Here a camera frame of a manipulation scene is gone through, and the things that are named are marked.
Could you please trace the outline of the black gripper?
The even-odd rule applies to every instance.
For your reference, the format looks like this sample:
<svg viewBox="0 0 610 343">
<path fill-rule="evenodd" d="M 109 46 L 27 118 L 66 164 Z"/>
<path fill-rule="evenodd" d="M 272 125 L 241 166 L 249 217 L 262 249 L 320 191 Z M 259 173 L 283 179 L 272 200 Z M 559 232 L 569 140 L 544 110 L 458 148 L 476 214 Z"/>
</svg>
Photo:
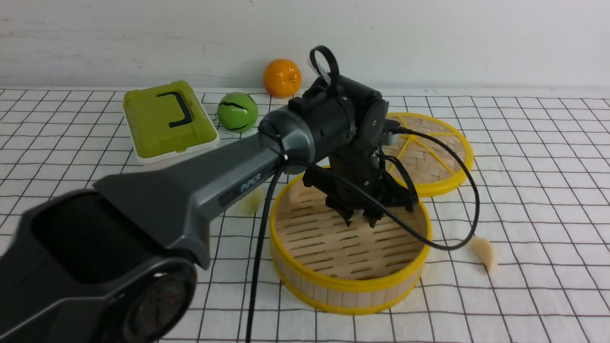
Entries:
<svg viewBox="0 0 610 343">
<path fill-rule="evenodd" d="M 326 206 L 350 227 L 354 215 L 370 228 L 384 208 L 412 212 L 419 199 L 399 159 L 383 153 L 399 128 L 387 120 L 388 103 L 379 91 L 342 75 L 320 76 L 302 95 L 302 118 L 314 139 L 314 161 L 328 158 L 327 169 L 307 167 L 303 185 L 326 195 Z"/>
</svg>

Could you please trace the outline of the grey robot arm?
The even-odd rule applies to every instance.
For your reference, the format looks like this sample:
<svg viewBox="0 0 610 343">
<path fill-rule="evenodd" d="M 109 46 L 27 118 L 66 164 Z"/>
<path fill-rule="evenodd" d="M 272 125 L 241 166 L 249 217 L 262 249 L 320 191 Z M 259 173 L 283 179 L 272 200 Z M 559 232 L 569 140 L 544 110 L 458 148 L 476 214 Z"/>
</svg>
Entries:
<svg viewBox="0 0 610 343">
<path fill-rule="evenodd" d="M 3 343 L 153 343 L 187 312 L 209 226 L 270 176 L 305 173 L 344 220 L 413 211 L 384 169 L 398 123 L 366 85 L 318 78 L 258 133 L 159 170 L 113 174 L 22 214 L 1 258 Z"/>
</svg>

